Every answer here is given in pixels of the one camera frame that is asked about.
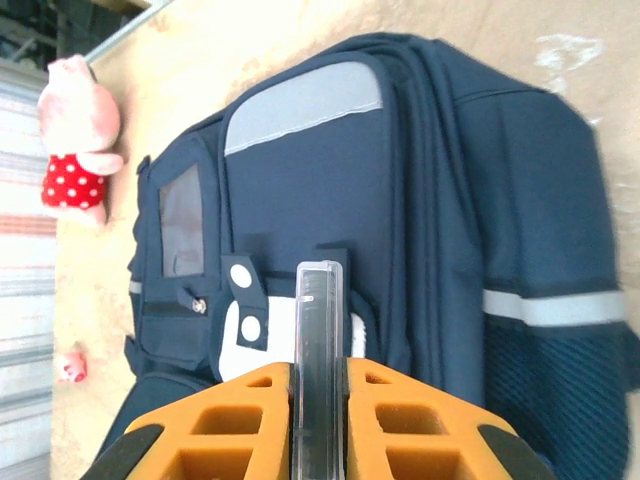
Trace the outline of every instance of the wooden table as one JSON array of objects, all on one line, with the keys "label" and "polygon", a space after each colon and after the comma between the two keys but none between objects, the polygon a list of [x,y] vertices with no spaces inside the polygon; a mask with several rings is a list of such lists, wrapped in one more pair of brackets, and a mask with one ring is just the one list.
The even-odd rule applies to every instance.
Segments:
[{"label": "wooden table", "polygon": [[[636,0],[176,0],[97,60],[99,80],[122,109],[118,149],[128,163],[111,180],[105,228],[58,227],[56,351],[84,343],[89,376],[55,386],[52,477],[81,475],[133,383],[122,342],[132,330],[126,266],[136,165],[247,87],[357,33],[444,38],[557,89],[592,121],[618,225],[621,276],[640,329],[638,24]],[[637,431],[640,396],[632,404]]]}]

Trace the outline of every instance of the mesh side pocket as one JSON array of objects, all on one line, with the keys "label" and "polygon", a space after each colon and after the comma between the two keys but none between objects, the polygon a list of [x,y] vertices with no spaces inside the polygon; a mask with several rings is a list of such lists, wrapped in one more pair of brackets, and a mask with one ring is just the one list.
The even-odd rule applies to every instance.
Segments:
[{"label": "mesh side pocket", "polygon": [[622,479],[629,453],[619,330],[540,335],[489,320],[487,406],[559,480]]}]

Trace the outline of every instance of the reflective strip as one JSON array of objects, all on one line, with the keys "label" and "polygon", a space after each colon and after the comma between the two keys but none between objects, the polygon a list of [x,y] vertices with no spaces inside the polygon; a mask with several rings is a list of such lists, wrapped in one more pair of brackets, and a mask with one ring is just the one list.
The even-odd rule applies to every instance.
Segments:
[{"label": "reflective strip", "polygon": [[532,327],[598,325],[627,317],[624,294],[619,291],[522,298],[514,293],[485,290],[484,311],[522,320]]},{"label": "reflective strip", "polygon": [[140,282],[129,282],[129,292],[140,294],[142,292],[142,283]]},{"label": "reflective strip", "polygon": [[224,153],[300,132],[351,113],[382,108],[373,70],[341,62],[285,80],[247,99],[232,114]]}]

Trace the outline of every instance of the red polka dot dress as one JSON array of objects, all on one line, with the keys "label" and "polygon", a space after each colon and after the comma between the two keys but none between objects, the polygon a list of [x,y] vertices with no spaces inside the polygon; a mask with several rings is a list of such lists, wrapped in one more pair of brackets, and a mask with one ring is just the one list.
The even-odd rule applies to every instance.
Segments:
[{"label": "red polka dot dress", "polygon": [[100,204],[105,195],[105,179],[83,169],[75,155],[51,155],[42,182],[42,203],[49,207],[76,207],[86,210]]}]

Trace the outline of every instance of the pink stuffed toy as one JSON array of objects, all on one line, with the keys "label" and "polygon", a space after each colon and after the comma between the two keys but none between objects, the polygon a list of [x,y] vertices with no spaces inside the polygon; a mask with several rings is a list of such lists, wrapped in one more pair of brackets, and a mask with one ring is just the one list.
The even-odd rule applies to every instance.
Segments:
[{"label": "pink stuffed toy", "polygon": [[57,363],[61,382],[79,383],[87,376],[87,360],[80,351],[65,353]]},{"label": "pink stuffed toy", "polygon": [[120,133],[118,105],[81,55],[48,68],[49,83],[38,101],[40,133],[50,155],[42,203],[56,218],[104,225],[105,176],[124,164],[109,152]]}]

